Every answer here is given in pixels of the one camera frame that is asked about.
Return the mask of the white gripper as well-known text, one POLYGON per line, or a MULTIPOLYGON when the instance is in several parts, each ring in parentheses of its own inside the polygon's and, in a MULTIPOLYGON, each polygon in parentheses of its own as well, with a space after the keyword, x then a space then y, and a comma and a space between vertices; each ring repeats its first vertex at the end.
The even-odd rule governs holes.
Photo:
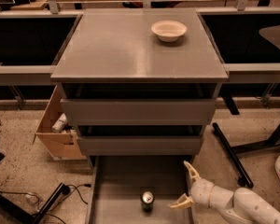
POLYGON ((196 203, 208 208, 211 192, 215 184, 201 178, 197 170, 188 161, 183 161, 183 163, 189 172, 189 180, 194 182, 190 189, 192 198, 184 193, 174 203, 170 203, 168 207, 170 209, 188 209, 196 203))

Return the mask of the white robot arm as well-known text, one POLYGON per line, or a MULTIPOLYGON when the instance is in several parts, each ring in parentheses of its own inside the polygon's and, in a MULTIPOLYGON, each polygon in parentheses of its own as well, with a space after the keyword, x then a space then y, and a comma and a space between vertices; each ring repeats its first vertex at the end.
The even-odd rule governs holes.
POLYGON ((189 172, 189 194, 182 194, 171 209, 188 209, 195 203, 216 210, 229 224, 280 224, 280 212, 247 188, 236 191, 221 188, 200 177, 196 169, 183 161, 189 172))

